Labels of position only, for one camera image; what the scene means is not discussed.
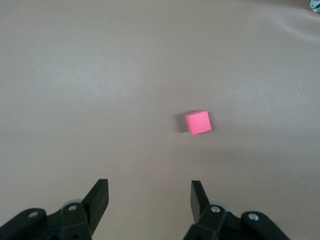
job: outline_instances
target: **pink cube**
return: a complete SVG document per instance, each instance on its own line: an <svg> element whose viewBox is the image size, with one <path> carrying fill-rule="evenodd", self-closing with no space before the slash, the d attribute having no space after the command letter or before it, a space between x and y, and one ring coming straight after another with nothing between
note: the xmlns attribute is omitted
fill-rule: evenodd
<svg viewBox="0 0 320 240"><path fill-rule="evenodd" d="M212 129L208 111L200 110L188 113L185 115L185 119L189 132L192 135L204 133Z"/></svg>

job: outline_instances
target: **black plastic part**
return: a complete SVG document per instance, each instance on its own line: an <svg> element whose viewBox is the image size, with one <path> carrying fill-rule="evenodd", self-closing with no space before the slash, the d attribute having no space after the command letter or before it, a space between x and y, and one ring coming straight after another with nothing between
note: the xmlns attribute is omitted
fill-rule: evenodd
<svg viewBox="0 0 320 240"><path fill-rule="evenodd" d="M191 209L195 224L184 240L289 240L260 212L245 212L238 218L221 206L210 205L200 181L191 182ZM259 219L252 220L249 214L256 214Z"/></svg>
<svg viewBox="0 0 320 240"><path fill-rule="evenodd" d="M82 203L48 216L39 208L19 213L0 227L0 240L91 240L108 203L108 180L100 179Z"/></svg>
<svg viewBox="0 0 320 240"><path fill-rule="evenodd" d="M207 206L210 205L209 199L200 181L191 182L191 210L194 222L197 222L200 215Z"/></svg>
<svg viewBox="0 0 320 240"><path fill-rule="evenodd" d="M30 231L39 228L45 219L46 211L43 209L24 210L0 227L0 240L23 240L30 235Z"/></svg>
<svg viewBox="0 0 320 240"><path fill-rule="evenodd" d="M82 201L90 225L91 235L95 232L108 204L108 180L100 179Z"/></svg>
<svg viewBox="0 0 320 240"><path fill-rule="evenodd" d="M251 220L249 214L255 214L259 220ZM242 221L256 232L263 240L289 240L280 228L266 215L257 211L247 211L241 216Z"/></svg>

